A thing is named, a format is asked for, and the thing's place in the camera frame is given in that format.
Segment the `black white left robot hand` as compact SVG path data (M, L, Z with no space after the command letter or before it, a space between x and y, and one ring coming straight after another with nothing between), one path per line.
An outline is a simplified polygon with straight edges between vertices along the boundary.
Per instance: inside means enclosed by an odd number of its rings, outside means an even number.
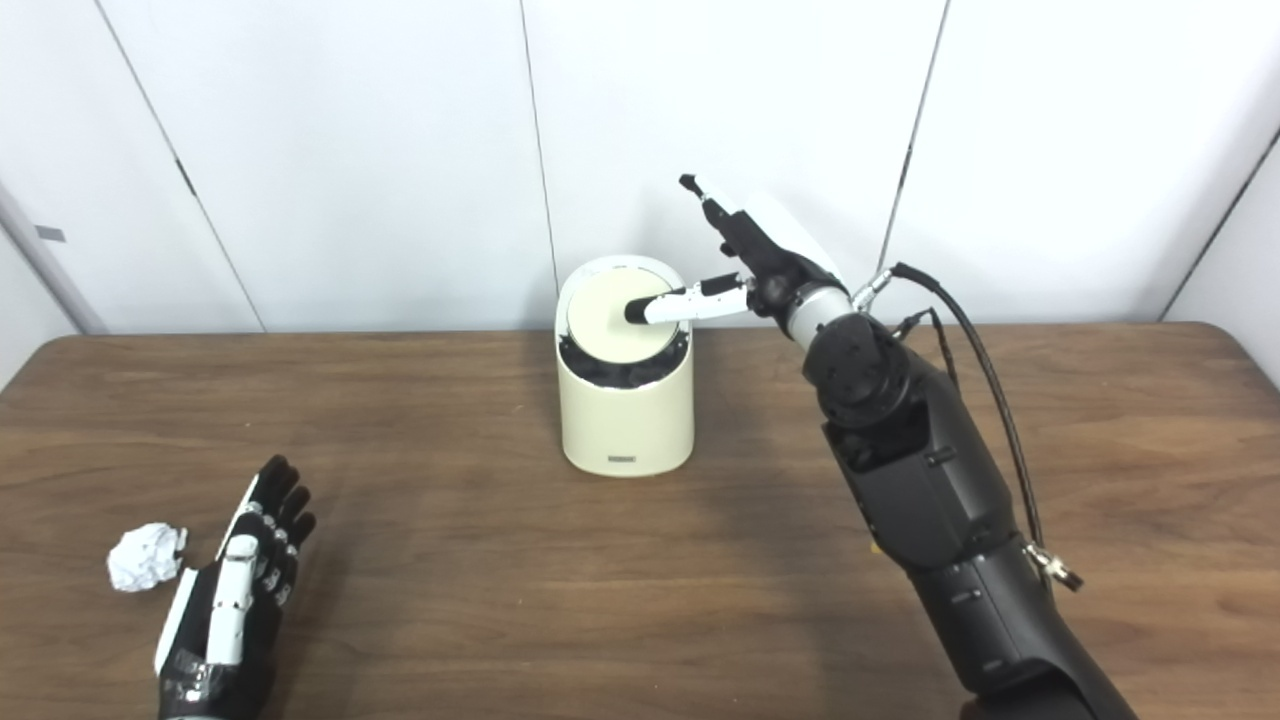
M155 653L157 717L257 719L276 679L276 639L317 519L283 455L255 474L214 559L179 575Z

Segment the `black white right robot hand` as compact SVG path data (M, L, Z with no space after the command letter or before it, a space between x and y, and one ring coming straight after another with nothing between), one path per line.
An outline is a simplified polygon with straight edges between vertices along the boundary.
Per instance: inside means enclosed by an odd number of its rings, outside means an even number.
M707 223L721 236L719 251L746 270L632 299L623 306L627 323L659 325L751 313L788 331L791 316L819 293L852 305L832 258L780 204L763 195L735 202L695 174L682 174L678 183L698 197Z

